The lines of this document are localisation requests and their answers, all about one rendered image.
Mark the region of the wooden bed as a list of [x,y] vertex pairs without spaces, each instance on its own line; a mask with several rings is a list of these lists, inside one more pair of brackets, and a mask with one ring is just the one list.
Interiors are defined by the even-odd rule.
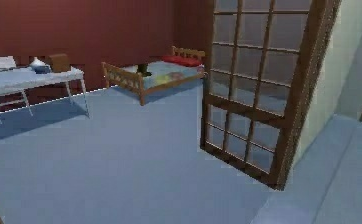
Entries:
[[118,67],[116,65],[102,62],[102,71],[106,87],[116,85],[122,89],[135,93],[141,106],[145,105],[145,97],[154,92],[167,90],[180,86],[184,83],[201,79],[205,75],[203,58],[206,53],[202,50],[172,47],[171,54],[185,58],[194,58],[202,62],[197,67],[185,67],[161,60],[147,63],[151,76],[143,77],[137,72],[137,65]]

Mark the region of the red pillow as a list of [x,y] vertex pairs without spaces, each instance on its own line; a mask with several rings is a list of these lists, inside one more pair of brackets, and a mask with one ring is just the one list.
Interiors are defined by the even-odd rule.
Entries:
[[202,62],[198,59],[185,58],[176,55],[165,55],[161,57],[161,60],[164,62],[174,63],[185,67],[197,67],[202,64]]

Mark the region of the dark green object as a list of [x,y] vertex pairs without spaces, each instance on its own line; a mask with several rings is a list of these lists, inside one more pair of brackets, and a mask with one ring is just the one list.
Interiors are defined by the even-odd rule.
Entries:
[[148,71],[148,64],[138,64],[137,65],[137,72],[140,73],[143,77],[151,76],[152,73]]

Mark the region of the brown glass-paned door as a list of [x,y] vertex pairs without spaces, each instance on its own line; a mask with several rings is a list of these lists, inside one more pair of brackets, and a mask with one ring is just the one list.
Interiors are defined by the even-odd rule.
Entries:
[[200,147],[284,189],[342,0],[211,0]]

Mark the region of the brown box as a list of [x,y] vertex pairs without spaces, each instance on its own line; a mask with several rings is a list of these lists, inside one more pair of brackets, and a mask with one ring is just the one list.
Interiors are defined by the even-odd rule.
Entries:
[[54,73],[69,71],[71,66],[66,54],[54,54],[49,56],[51,69]]

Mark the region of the white blue bowl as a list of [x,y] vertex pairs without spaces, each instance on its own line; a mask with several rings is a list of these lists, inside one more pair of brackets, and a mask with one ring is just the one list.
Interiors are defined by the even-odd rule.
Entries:
[[51,72],[51,68],[48,64],[41,61],[37,57],[33,59],[30,63],[29,67],[36,73],[36,74],[47,74]]

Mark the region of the white table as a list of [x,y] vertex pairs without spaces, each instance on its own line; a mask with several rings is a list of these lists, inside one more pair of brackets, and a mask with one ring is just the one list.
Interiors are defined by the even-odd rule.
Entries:
[[79,80],[83,96],[86,96],[86,86],[84,80],[84,72],[75,67],[71,67],[69,71],[60,73],[46,73],[37,74],[31,69],[14,69],[0,72],[0,96],[6,96],[15,93],[21,93],[23,96],[22,100],[14,100],[6,103],[1,103],[1,106],[10,105],[14,103],[23,102],[26,107],[30,110],[30,104],[26,97],[25,91],[27,89],[38,88],[41,86],[52,85],[57,83],[64,83],[69,95],[70,101],[73,101],[72,94],[70,92],[69,82],[73,80]]

